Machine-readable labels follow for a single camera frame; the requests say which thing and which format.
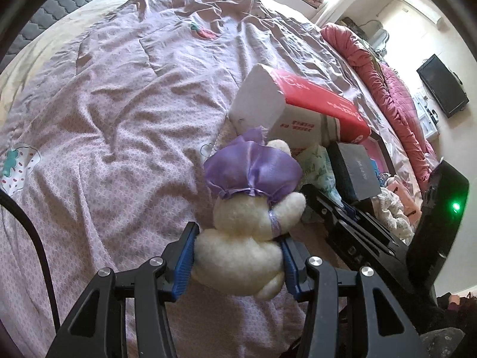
television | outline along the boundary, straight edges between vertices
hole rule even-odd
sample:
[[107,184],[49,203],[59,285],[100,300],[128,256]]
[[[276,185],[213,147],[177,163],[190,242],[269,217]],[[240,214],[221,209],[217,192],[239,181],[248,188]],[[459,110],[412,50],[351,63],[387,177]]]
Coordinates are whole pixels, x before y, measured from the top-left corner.
[[469,99],[460,79],[434,54],[417,69],[444,114],[449,118],[462,110]]

pink bed sheet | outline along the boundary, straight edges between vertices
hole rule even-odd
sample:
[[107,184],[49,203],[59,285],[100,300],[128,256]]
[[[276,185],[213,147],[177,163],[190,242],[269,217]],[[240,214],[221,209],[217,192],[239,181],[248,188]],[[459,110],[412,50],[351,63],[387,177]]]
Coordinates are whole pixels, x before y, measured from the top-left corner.
[[371,92],[399,137],[420,189],[425,190],[431,173],[425,153],[435,154],[424,138],[416,107],[404,83],[388,66],[382,66],[383,76],[376,71],[370,52],[350,29],[328,23],[321,35],[347,60]]

bed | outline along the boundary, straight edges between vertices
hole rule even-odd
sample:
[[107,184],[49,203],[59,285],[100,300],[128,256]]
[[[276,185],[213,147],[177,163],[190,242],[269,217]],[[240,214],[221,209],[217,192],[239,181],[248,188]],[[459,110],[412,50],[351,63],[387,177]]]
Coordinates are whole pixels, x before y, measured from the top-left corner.
[[[211,226],[203,147],[234,137],[227,109],[256,63],[353,101],[420,202],[409,159],[366,85],[300,13],[271,0],[93,0],[0,75],[0,155],[20,147],[35,160],[12,195],[44,242],[61,320],[98,269],[137,267],[189,220]],[[25,356],[42,357],[54,328],[41,270],[22,227],[1,218],[0,318]],[[338,265],[323,228],[299,225],[293,235]],[[127,314],[137,355],[131,303]],[[178,356],[197,358],[277,357],[305,318],[285,290],[264,303],[194,281],[168,314]]]

plush bunny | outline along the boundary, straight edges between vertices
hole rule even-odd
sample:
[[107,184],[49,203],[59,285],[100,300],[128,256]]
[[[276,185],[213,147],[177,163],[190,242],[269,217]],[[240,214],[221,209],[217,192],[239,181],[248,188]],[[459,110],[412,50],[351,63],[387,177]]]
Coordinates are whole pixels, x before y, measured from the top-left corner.
[[204,163],[206,181],[218,194],[214,229],[195,242],[192,276],[226,294],[269,300],[280,292],[283,255],[273,238],[287,233],[305,209],[294,192],[300,165],[281,140],[263,144],[251,129]]

purple ribbon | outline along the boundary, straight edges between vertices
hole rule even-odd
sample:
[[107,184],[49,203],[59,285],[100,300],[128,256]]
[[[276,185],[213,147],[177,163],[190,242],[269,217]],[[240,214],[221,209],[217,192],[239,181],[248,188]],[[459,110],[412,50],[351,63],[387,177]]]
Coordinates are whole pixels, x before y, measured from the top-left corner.
[[[297,161],[280,149],[265,146],[263,128],[250,129],[204,163],[212,193],[228,199],[237,192],[266,196],[269,206],[293,192],[301,179]],[[269,211],[274,237],[281,234],[275,213]]]

